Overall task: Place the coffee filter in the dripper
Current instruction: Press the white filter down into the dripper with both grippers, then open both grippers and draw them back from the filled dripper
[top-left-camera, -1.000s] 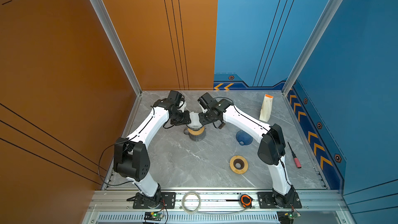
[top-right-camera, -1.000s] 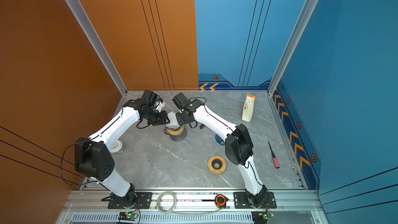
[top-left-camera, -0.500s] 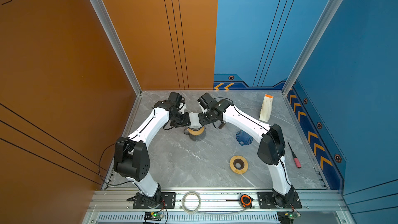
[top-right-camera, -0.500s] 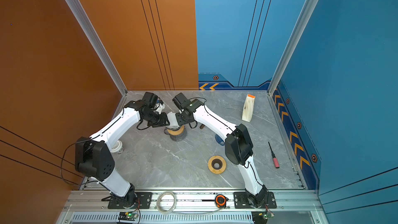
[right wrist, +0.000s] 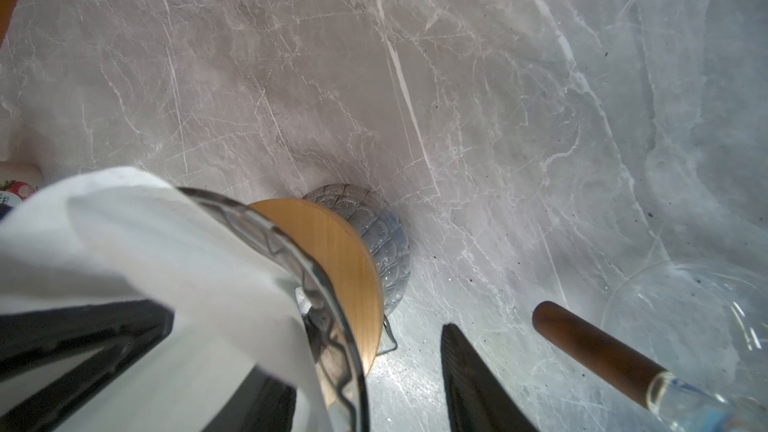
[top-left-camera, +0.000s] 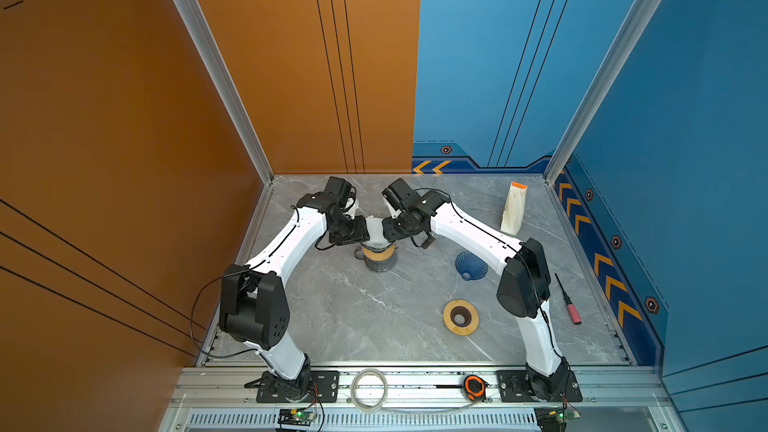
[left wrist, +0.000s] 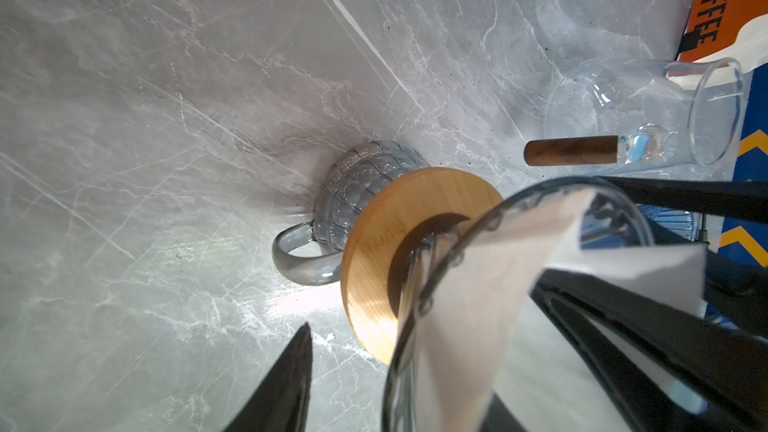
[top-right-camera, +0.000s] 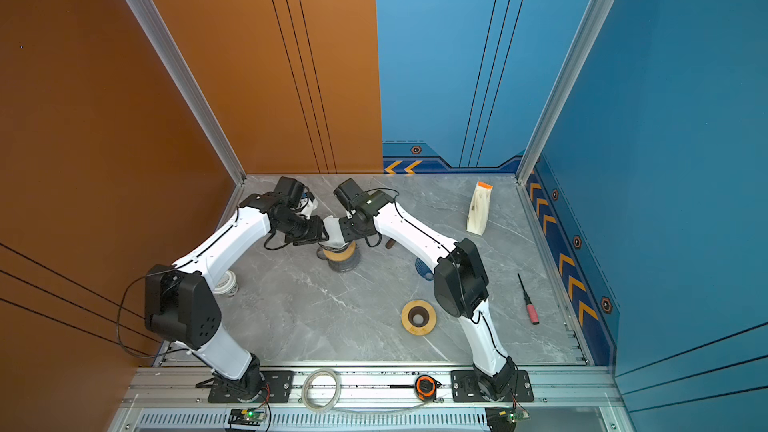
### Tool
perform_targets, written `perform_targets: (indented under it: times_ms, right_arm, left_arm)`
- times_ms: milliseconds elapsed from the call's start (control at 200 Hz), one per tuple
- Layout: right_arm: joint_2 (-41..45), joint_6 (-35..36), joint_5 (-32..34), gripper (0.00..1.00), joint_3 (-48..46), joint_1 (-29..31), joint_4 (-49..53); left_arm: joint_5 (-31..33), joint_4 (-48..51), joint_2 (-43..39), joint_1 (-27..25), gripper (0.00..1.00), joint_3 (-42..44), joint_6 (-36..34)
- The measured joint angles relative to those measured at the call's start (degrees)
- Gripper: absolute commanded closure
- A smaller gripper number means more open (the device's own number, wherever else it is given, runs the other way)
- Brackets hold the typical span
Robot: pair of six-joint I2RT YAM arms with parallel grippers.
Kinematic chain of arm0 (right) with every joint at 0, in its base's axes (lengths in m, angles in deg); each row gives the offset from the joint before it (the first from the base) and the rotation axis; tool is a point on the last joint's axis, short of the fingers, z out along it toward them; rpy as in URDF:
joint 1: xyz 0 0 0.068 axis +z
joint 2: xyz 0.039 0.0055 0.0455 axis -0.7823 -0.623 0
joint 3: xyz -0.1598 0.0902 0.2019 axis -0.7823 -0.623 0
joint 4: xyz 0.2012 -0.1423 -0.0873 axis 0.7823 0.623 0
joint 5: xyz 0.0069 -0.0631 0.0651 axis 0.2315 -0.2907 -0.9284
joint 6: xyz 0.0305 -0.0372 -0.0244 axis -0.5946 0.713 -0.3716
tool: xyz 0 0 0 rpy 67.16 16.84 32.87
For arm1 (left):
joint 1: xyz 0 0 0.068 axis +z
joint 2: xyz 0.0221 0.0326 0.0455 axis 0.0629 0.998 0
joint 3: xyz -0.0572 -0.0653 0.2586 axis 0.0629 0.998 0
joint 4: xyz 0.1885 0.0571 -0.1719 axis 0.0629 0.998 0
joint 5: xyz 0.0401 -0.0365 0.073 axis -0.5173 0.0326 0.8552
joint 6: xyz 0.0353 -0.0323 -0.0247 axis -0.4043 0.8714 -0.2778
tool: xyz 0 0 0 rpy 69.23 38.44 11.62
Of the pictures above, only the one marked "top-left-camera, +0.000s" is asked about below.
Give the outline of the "grey glass carafe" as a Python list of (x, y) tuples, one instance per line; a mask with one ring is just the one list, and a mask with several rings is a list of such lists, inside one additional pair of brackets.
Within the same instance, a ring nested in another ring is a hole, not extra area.
[(364, 254), (364, 250), (360, 249), (354, 253), (356, 259), (362, 261), (366, 268), (372, 272), (382, 273), (389, 271), (397, 264), (397, 253), (394, 252), (391, 256), (383, 260), (374, 260)]

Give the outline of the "blue ribbed dripper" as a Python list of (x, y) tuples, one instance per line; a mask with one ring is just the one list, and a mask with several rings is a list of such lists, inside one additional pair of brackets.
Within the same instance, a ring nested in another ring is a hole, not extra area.
[(488, 273), (488, 265), (469, 251), (461, 252), (456, 257), (454, 265), (457, 273), (464, 281), (478, 281)]

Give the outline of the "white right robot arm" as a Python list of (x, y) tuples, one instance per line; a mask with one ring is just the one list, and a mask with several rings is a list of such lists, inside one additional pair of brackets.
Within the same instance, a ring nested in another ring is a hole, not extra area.
[(471, 217), (437, 189), (421, 194), (398, 180), (383, 192), (391, 216), (383, 220), (390, 241), (422, 233), (430, 240), (447, 238), (476, 255), (499, 275), (498, 303), (516, 320), (525, 346), (524, 384), (527, 394), (541, 402), (580, 402), (580, 386), (561, 352), (550, 318), (549, 271), (543, 246), (522, 241)]

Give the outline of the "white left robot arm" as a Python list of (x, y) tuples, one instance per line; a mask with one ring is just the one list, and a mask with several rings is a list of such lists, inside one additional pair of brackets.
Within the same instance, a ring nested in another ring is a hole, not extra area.
[(296, 207), (276, 237), (242, 266), (221, 278), (219, 329), (255, 351), (267, 365), (258, 380), (271, 393), (299, 401), (310, 392), (311, 361), (288, 327), (291, 313), (285, 285), (300, 260), (322, 237), (332, 246), (370, 239), (366, 218), (335, 207)]

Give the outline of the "white paper coffee filter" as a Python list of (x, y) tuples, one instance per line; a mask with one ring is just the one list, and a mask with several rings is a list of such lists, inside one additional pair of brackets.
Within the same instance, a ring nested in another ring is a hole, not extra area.
[(363, 245), (369, 249), (384, 249), (390, 241), (384, 235), (383, 219), (369, 216), (366, 218), (368, 240)]

